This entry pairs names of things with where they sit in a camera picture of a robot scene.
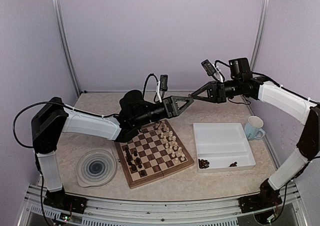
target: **plastic tray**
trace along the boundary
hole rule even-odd
[[[249,170],[256,165],[240,123],[194,123],[194,141],[198,159],[209,161],[199,173]],[[236,167],[229,167],[237,162]]]

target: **white wall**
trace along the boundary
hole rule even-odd
[[[270,0],[255,71],[320,101],[320,0]],[[296,147],[302,125],[280,110],[252,102],[281,163]],[[320,225],[320,161],[310,164],[297,186],[312,226]]]
[[[51,0],[0,0],[0,225],[15,223],[29,183],[38,174],[32,150],[19,146],[12,122],[21,109],[53,96],[76,99],[64,59]],[[17,133],[30,145],[31,118],[17,122]]]
[[[169,90],[197,89],[209,79],[203,60],[251,57],[262,5],[262,0],[60,2],[74,67],[87,91],[142,89],[151,72],[168,74]]]

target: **light blue mug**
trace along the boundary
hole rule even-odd
[[[250,116],[244,127],[244,133],[248,140],[260,140],[266,132],[262,129],[264,122],[258,116]]]

